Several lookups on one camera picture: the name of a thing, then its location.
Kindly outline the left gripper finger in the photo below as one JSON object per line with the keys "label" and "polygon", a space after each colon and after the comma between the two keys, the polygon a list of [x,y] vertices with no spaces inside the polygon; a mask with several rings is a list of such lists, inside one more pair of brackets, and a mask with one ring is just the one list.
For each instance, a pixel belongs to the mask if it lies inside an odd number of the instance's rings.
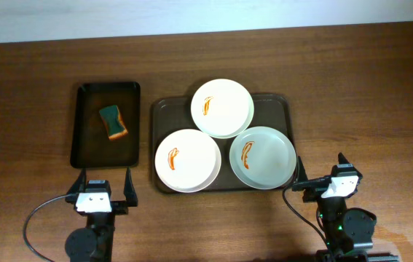
{"label": "left gripper finger", "polygon": [[74,181],[67,194],[78,194],[84,191],[87,181],[86,169],[82,169],[78,178]]}
{"label": "left gripper finger", "polygon": [[138,206],[138,197],[135,192],[135,188],[132,181],[131,170],[128,167],[125,174],[125,185],[123,194],[125,196],[126,204],[128,207]]}

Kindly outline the pale green plate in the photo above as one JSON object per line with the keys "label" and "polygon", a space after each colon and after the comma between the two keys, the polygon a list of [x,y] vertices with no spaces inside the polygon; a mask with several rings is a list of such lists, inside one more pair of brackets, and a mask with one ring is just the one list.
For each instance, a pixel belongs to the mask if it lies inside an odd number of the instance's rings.
{"label": "pale green plate", "polygon": [[239,134],[229,150],[233,173],[245,185],[260,190],[278,188],[290,181],[296,169],[292,142],[271,127],[251,127]]}

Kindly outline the white plate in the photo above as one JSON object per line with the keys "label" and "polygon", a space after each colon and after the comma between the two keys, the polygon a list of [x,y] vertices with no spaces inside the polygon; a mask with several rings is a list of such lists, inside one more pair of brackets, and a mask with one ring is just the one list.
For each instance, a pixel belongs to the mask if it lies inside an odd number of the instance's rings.
{"label": "white plate", "polygon": [[193,129],[169,134],[158,146],[154,166],[160,180],[174,191],[192,193],[208,187],[221,169],[219,146]]}

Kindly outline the green and orange sponge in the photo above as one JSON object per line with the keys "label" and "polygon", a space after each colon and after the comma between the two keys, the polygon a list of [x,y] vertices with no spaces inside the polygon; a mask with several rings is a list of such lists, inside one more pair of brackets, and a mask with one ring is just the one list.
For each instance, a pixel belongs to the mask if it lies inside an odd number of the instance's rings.
{"label": "green and orange sponge", "polygon": [[128,134],[117,105],[107,106],[99,111],[109,140],[116,140]]}

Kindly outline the cream plate top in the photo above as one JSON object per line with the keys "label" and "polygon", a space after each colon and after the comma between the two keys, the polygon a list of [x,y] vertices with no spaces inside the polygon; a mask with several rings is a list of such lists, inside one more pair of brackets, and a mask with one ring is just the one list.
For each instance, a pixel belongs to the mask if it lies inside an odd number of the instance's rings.
{"label": "cream plate top", "polygon": [[190,106],[196,126],[213,138],[233,138],[248,128],[254,115],[249,91],[231,79],[214,79],[200,86]]}

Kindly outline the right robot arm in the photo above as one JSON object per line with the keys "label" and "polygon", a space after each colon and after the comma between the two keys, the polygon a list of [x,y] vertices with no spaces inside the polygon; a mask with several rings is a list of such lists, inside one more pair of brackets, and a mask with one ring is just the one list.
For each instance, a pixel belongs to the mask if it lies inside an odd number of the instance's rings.
{"label": "right robot arm", "polygon": [[315,202],[317,225],[311,224],[326,246],[314,255],[298,257],[297,261],[400,261],[391,253],[369,254],[377,217],[361,208],[349,208],[346,200],[358,191],[363,175],[339,153],[338,164],[331,173],[309,179],[300,158],[297,159],[296,177],[290,185],[292,191],[303,193],[304,203]]}

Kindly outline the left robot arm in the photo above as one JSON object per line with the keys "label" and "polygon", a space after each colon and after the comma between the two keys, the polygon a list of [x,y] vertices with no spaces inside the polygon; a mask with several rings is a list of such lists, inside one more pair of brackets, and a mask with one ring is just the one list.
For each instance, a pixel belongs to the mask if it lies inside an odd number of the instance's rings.
{"label": "left robot arm", "polygon": [[88,180],[83,169],[67,192],[65,201],[87,219],[86,226],[70,233],[65,251],[70,262],[110,262],[115,232],[115,218],[127,215],[138,206],[131,171],[126,170],[124,200],[111,199],[108,180]]}

